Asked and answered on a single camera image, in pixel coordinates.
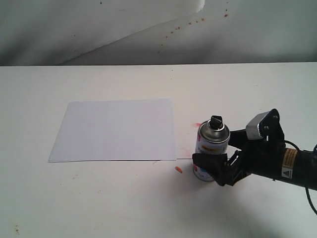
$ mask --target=metal can top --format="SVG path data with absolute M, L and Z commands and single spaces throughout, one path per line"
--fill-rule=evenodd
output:
M 212 143 L 222 143 L 230 137 L 230 130 L 222 122 L 221 116 L 212 116 L 201 125 L 199 130 L 202 137 Z

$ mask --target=black cable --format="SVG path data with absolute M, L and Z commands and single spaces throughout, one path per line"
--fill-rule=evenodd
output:
M 284 140 L 284 142 L 287 143 L 287 144 L 292 145 L 297 151 L 300 151 L 300 149 L 298 148 L 298 146 L 295 145 L 293 142 L 288 141 L 288 140 Z M 317 151 L 317 145 L 314 147 L 313 152 L 316 153 L 316 151 Z M 312 199 L 311 199 L 311 196 L 310 196 L 310 194 L 309 194 L 309 190 L 308 190 L 308 187 L 307 187 L 307 186 L 305 186 L 305 192 L 306 192 L 307 200 L 308 200 L 308 203 L 309 203 L 310 207 L 312 208 L 312 210 L 313 210 L 313 211 L 315 212 L 315 214 L 317 215 L 317 210 L 316 210 L 315 206 L 313 205 L 313 202 L 312 202 Z

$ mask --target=spray paint can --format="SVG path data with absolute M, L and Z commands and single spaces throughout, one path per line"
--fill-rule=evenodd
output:
M 200 125 L 197 132 L 195 153 L 211 155 L 224 154 L 230 138 L 229 128 L 222 122 L 221 116 L 212 116 Z M 203 169 L 193 164 L 193 171 L 202 181 L 212 182 L 214 179 Z

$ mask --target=warning label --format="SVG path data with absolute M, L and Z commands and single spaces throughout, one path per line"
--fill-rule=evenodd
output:
M 293 177 L 293 167 L 295 158 L 297 155 L 297 150 L 295 149 L 286 149 L 282 164 L 281 175 L 284 178 L 291 179 Z

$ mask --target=white tabletop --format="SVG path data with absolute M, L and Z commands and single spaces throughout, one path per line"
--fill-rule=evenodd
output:
M 312 150 L 316 75 L 317 63 L 0 67 L 0 237 L 317 237 L 302 187 L 256 175 L 220 187 L 190 160 L 48 163 L 73 101 L 170 98 L 178 158 L 195 123 L 219 114 L 243 129 L 272 108 L 286 139 Z

